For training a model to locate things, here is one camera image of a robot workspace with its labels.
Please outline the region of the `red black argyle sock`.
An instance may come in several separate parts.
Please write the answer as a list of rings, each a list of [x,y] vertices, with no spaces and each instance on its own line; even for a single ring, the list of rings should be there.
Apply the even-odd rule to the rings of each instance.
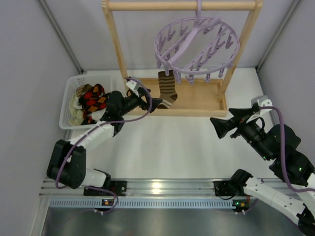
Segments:
[[[93,105],[95,104],[101,97],[105,95],[105,90],[103,86],[100,84],[96,84],[92,86],[92,88],[86,92],[83,96],[79,97],[79,103],[81,105]]]

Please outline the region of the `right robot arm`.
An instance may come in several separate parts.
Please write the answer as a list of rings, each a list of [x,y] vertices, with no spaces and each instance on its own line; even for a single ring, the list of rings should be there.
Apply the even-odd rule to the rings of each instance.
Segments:
[[[262,111],[274,110],[279,124],[269,132],[264,125],[257,125]],[[249,172],[238,169],[228,181],[216,181],[215,193],[227,199],[236,196],[252,196],[276,209],[290,219],[305,236],[315,234],[315,167],[304,154],[297,151],[301,139],[284,124],[280,110],[273,106],[248,109],[229,109],[230,119],[210,118],[217,136],[221,139],[235,129],[231,138],[241,136],[265,161],[272,161],[269,169],[299,196],[294,199],[269,187]]]

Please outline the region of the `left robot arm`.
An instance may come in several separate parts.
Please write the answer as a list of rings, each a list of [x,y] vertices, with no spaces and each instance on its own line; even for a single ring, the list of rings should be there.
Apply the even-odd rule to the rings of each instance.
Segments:
[[[75,139],[58,140],[51,155],[46,175],[55,181],[58,189],[80,186],[105,187],[110,175],[104,171],[87,168],[87,153],[106,140],[115,137],[127,122],[124,116],[136,108],[152,113],[162,102],[152,98],[146,88],[128,90],[123,96],[113,91],[105,96],[106,109],[101,119],[88,131]]]

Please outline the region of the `purple round clip hanger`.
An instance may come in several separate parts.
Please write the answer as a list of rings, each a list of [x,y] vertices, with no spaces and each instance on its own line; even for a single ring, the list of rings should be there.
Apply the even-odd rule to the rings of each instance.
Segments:
[[[214,72],[222,77],[240,50],[235,30],[220,16],[202,16],[201,4],[197,1],[195,16],[169,23],[154,40],[157,68],[163,67],[178,83],[185,77],[193,84],[196,76],[208,82]]]

